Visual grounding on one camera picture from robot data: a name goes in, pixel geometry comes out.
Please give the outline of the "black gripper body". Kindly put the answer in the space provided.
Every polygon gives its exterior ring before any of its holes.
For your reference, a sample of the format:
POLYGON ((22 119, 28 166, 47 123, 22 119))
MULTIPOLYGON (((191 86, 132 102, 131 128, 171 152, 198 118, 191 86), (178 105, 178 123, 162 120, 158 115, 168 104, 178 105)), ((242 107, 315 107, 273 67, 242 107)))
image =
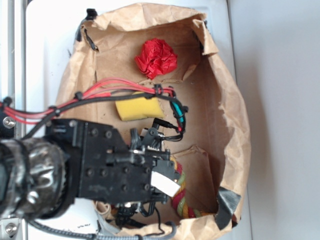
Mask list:
POLYGON ((162 150, 161 124, 155 119, 142 134, 131 129, 127 144, 111 125, 55 119, 46 128, 45 138, 65 152, 74 198, 110 204, 116 209, 118 226, 137 226, 134 214, 151 216, 156 203, 165 204, 179 190, 171 153, 162 150))

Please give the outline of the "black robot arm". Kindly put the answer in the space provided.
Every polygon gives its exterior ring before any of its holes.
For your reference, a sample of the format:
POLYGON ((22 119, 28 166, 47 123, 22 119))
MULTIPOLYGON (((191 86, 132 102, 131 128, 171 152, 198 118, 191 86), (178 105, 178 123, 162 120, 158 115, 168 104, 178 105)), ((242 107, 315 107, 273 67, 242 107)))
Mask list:
POLYGON ((179 190, 159 127, 173 125, 156 118, 142 135, 131 129, 126 144, 111 125, 55 119, 44 137, 2 140, 0 216, 55 218, 76 198, 116 207, 118 225, 137 211, 150 216, 157 202, 166 203, 179 190))

